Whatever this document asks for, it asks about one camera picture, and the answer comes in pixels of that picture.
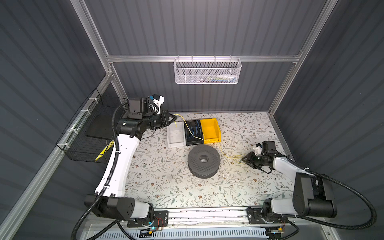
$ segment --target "gray spool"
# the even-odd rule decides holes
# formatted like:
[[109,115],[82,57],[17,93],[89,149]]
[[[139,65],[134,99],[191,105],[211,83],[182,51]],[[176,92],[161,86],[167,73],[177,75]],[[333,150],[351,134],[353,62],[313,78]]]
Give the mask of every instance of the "gray spool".
[[211,146],[197,145],[188,154],[188,166],[191,173],[198,178],[213,177],[220,166],[220,155]]

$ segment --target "leaf pattern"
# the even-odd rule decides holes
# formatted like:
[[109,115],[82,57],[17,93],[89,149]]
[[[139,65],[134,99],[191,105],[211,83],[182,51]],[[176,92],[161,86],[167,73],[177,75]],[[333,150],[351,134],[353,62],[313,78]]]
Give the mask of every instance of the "leaf pattern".
[[[132,158],[126,182],[126,197],[150,202],[160,208],[261,205],[266,198],[292,197],[292,181],[273,170],[266,174],[239,163],[252,146],[266,140],[281,147],[267,113],[184,114],[186,120],[217,118],[222,142],[210,144],[220,154],[216,175],[199,179],[188,168],[188,153],[194,146],[167,147],[162,128],[143,139]],[[144,137],[150,136],[147,131]]]

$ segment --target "table surface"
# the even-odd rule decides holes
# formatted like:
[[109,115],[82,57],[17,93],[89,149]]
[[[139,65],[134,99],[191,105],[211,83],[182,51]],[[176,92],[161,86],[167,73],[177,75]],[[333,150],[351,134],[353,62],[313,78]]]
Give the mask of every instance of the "table surface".
[[284,154],[267,113],[183,114],[185,120],[217,118],[222,142],[209,144],[220,154],[219,171],[199,179],[188,168],[194,146],[167,147],[166,128],[143,139],[134,153],[126,182],[126,197],[153,203],[155,208],[262,205],[266,198],[292,197],[292,181],[274,170],[266,174],[238,163],[252,146],[275,141]]

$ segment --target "gray wall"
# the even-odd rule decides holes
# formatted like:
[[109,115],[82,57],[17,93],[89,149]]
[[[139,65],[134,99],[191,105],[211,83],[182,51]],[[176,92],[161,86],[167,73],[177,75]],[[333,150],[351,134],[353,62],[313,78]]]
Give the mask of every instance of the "gray wall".
[[[342,239],[384,233],[384,1],[339,1],[275,118],[295,160],[345,182],[376,207],[373,228],[339,230]],[[342,224],[368,220],[364,203],[334,192]]]
[[[86,0],[110,55],[293,55],[324,0]],[[291,63],[243,63],[238,84],[175,83],[170,63],[115,63],[129,97],[171,111],[268,110]]]
[[[0,1],[0,222],[104,75],[69,0]],[[64,159],[15,238],[73,226],[102,168]]]

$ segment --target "black mesh basket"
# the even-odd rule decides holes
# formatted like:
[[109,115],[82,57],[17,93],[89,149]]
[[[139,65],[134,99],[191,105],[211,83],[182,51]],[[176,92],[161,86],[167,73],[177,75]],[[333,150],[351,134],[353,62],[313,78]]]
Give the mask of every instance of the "black mesh basket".
[[[110,143],[111,139],[101,139],[98,137],[91,137],[87,135],[88,129],[91,127],[91,124],[96,117],[110,116],[112,119],[113,112],[116,107],[121,103],[126,102],[127,99],[99,95],[94,99],[92,104],[87,110],[82,110],[84,113],[81,116],[78,123],[72,129],[69,129],[70,124],[67,126],[66,130],[62,133],[62,136],[67,132],[70,132],[70,135],[66,142],[57,142],[56,145],[65,152],[65,154],[75,161],[85,161],[85,162],[98,162],[98,163],[108,163],[109,157],[112,153],[112,148],[110,148],[106,153],[100,157],[97,161],[95,159],[98,157],[100,152]],[[126,113],[128,105],[121,108],[115,117],[115,124],[122,118]],[[112,136],[112,123],[110,121],[106,122],[108,129],[111,131]]]

